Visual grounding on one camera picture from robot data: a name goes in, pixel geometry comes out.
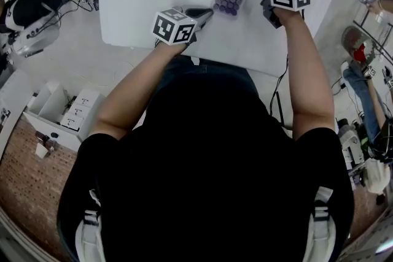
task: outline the white cabinet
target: white cabinet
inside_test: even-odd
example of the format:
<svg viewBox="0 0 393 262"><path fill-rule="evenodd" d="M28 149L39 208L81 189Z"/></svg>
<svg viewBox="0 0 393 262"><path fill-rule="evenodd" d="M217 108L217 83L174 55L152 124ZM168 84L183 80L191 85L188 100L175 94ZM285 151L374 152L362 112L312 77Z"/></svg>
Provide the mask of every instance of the white cabinet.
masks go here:
<svg viewBox="0 0 393 262"><path fill-rule="evenodd" d="M77 152L90 132L103 99L99 92L84 89L64 113L68 103L64 90L50 82L42 88L24 115L37 131Z"/></svg>

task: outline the white table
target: white table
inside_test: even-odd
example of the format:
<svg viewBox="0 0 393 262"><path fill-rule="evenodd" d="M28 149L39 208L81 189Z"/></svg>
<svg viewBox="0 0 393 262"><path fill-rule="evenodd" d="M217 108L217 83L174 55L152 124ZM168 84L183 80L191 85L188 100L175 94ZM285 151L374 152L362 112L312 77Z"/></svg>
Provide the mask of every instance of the white table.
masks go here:
<svg viewBox="0 0 393 262"><path fill-rule="evenodd" d="M101 32L107 44L152 48L150 33L156 11L175 5L210 7L213 0L99 0ZM305 11L314 36L331 0L311 0ZM287 44L283 28L275 29L263 17L261 0L246 0L236 21L219 14L198 35L188 55L280 76L286 66Z"/></svg>

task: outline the black cable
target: black cable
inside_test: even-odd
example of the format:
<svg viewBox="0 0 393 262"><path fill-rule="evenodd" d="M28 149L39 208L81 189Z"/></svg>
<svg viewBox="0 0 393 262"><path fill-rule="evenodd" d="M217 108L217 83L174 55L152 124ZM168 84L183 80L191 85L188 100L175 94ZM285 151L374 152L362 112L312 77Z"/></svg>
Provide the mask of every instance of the black cable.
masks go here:
<svg viewBox="0 0 393 262"><path fill-rule="evenodd" d="M287 66L286 66L285 72L278 78L276 88L275 88L275 90L273 92L273 96L271 97L271 101L270 101L270 115L271 116L273 116L273 100L274 100L274 97L276 96L276 92L278 90L278 86L280 85L281 80L285 76L287 71L288 71L288 55L287 55Z"/></svg>
<svg viewBox="0 0 393 262"><path fill-rule="evenodd" d="M342 77L340 77L336 82L334 82L333 85L332 85L332 87L331 87L330 89L333 89L333 87L334 87L338 82L340 82L341 79L342 79ZM340 90L339 90L336 94L333 94L333 96L336 96L339 92L341 92L341 87L340 87Z"/></svg>
<svg viewBox="0 0 393 262"><path fill-rule="evenodd" d="M338 82L340 82L340 80L341 80L342 78L343 78L343 77L340 77L336 82L334 82L331 88L333 88Z"/></svg>
<svg viewBox="0 0 393 262"><path fill-rule="evenodd" d="M75 5L77 5L78 7L82 8L83 10L86 10L87 12L92 12L93 11L93 7L91 6L91 4L89 4L88 2L86 2L88 4L88 6L90 7L90 10L85 8L84 6L80 5L80 1L79 2L75 2L73 0L70 0L69 2L73 2Z"/></svg>
<svg viewBox="0 0 393 262"><path fill-rule="evenodd" d="M59 10L58 10L58 11L57 11L48 21L45 22L45 24L41 27L41 29L39 30L39 32L37 32L36 34L32 35L31 37L36 37L36 36L38 36L41 32L45 31L47 28L49 28L49 27L51 27L51 26L53 26L53 25L55 25L55 24L57 24L57 23L59 23L59 22L60 22L60 26L61 26L61 18L63 18L63 16L65 16L67 13L75 12L75 11L77 11L79 8L83 8L82 6L79 5L79 2L78 2L78 3L74 2L74 3L77 4L76 9L68 10L67 12L65 12L65 13L63 13L63 14L61 14L61 15L59 15ZM90 6L91 10L88 10L88 9L86 9L86 8L83 8L83 9L86 10L86 11L88 11L88 12L93 11L93 8L91 7L91 5L90 5L90 4L88 4L88 5ZM49 25L46 25L55 15L58 15L58 20L57 20L56 22L53 22L53 23L49 24Z"/></svg>
<svg viewBox="0 0 393 262"><path fill-rule="evenodd" d="M351 95L349 94L348 87L347 87L347 86L345 86L345 87L346 87L346 91L348 92L349 98L351 99L352 103L353 103L354 106L355 106L356 114L357 114L357 115L359 116L359 118L360 118L360 111L359 111L359 108L356 107L354 100L352 99Z"/></svg>
<svg viewBox="0 0 393 262"><path fill-rule="evenodd" d="M391 112L391 110L388 108L388 106L386 105L386 103L383 103L383 104L385 105L385 107L386 107L387 111L389 112L389 114L391 115L391 117L393 117L393 116L392 116L392 112Z"/></svg>

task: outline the white floor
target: white floor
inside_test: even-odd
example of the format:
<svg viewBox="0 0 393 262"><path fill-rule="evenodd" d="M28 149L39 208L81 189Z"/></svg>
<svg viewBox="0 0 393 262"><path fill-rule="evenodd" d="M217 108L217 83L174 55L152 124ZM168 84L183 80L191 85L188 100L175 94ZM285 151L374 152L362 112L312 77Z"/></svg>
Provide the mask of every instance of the white floor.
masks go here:
<svg viewBox="0 0 393 262"><path fill-rule="evenodd" d="M74 4L68 4L61 11L66 12L74 7ZM316 44L332 83L341 76L341 63L348 57L340 44L341 33L351 24L359 7L356 0L333 0L316 35ZM65 15L61 22L60 38L53 45L27 59L14 57L16 67L28 73L35 90L39 90L48 80L57 80L71 95L77 94L84 87L107 95L149 53L141 48L104 44L98 12L78 10ZM268 108L277 78L255 71L250 71L250 75L261 100ZM336 113L339 119L346 117L352 120L357 114L345 92L343 90L335 97ZM291 125L288 75L281 82L279 93L284 121ZM279 117L276 102L273 108L275 117Z"/></svg>

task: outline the red object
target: red object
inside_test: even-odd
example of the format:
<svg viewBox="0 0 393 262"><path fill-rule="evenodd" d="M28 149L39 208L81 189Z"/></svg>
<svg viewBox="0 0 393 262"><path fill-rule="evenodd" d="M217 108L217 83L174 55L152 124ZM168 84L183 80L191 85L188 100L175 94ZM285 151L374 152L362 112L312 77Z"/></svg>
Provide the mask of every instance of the red object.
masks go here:
<svg viewBox="0 0 393 262"><path fill-rule="evenodd" d="M364 44L360 45L360 47L355 50L354 59L360 62L366 61L366 56L364 55Z"/></svg>

